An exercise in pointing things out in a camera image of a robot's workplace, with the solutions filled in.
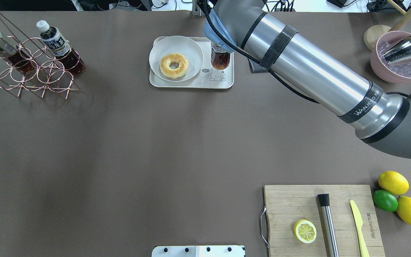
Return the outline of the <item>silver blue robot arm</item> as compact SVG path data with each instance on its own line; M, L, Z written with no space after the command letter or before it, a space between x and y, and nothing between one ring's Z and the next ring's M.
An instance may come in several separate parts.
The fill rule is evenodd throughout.
M227 51L284 78L301 96L336 114L372 148L411 159L411 94L387 94L263 11L262 0L199 0L207 18L203 33Z

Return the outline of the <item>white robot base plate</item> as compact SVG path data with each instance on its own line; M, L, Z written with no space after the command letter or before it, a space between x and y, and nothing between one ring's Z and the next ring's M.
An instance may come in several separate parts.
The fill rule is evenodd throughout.
M245 257L245 246L240 245L191 245L156 246L152 257Z

